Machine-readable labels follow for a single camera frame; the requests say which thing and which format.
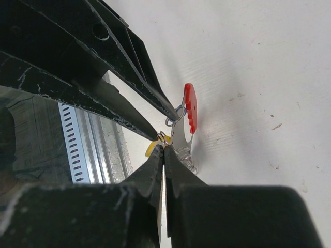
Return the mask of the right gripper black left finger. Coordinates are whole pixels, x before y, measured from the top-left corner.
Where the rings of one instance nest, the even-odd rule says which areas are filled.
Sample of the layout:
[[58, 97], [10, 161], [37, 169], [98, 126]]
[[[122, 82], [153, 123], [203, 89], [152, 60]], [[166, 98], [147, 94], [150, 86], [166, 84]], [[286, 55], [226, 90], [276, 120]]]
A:
[[1, 222], [1, 247], [159, 247], [164, 149], [118, 184], [26, 184]]

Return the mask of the yellow tag silver key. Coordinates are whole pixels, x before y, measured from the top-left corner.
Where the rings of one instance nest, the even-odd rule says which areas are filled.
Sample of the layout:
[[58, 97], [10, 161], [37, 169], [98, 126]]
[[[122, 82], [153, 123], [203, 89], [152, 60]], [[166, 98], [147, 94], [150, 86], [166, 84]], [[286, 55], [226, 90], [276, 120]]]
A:
[[157, 145], [165, 147], [165, 146], [171, 144], [171, 137], [167, 136], [163, 131], [160, 131], [159, 133], [157, 133], [157, 136], [158, 136], [158, 140], [151, 142], [145, 152], [145, 156], [147, 158], [149, 158], [151, 156], [153, 150], [155, 149], [155, 147]]

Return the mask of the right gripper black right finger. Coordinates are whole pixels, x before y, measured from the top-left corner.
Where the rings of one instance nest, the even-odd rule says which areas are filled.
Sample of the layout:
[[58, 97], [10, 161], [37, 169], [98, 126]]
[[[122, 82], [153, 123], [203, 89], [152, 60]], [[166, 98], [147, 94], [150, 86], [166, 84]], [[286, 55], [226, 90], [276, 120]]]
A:
[[322, 247], [300, 195], [284, 186], [208, 185], [164, 150], [173, 247]]

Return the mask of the red handled keyring holder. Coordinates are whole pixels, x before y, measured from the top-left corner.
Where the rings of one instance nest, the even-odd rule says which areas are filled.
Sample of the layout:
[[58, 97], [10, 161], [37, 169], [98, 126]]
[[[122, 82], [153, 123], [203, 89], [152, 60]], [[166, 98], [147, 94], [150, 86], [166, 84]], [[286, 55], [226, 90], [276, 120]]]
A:
[[197, 97], [193, 84], [185, 84], [183, 99], [176, 112], [179, 115], [178, 120], [167, 118], [165, 122], [171, 128], [171, 145], [183, 165], [197, 174], [198, 167], [194, 165], [191, 154], [193, 136], [198, 128]]

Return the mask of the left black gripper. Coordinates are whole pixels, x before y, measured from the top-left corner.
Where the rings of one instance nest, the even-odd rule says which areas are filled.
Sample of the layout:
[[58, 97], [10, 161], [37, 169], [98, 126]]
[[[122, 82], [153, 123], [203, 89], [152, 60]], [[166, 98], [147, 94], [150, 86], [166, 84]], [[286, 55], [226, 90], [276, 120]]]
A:
[[143, 41], [104, 1], [1, 1], [1, 86], [102, 116], [150, 140], [157, 131], [103, 77], [179, 118]]

